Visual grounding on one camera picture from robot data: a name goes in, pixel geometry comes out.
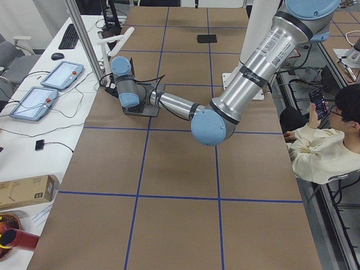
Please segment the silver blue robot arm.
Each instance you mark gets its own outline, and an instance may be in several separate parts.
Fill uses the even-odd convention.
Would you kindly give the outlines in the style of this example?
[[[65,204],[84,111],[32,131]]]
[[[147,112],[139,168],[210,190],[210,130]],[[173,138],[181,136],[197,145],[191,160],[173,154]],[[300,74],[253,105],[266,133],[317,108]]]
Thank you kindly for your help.
[[[224,92],[212,98],[207,106],[158,91],[156,87],[141,90],[129,60],[117,56],[111,62],[111,71],[121,106],[129,108],[145,102],[164,108],[189,120],[192,135],[199,143],[216,146],[232,136],[242,111],[297,45],[311,40],[321,42],[328,37],[328,25],[339,4],[339,1],[284,1],[274,14],[267,35]]]

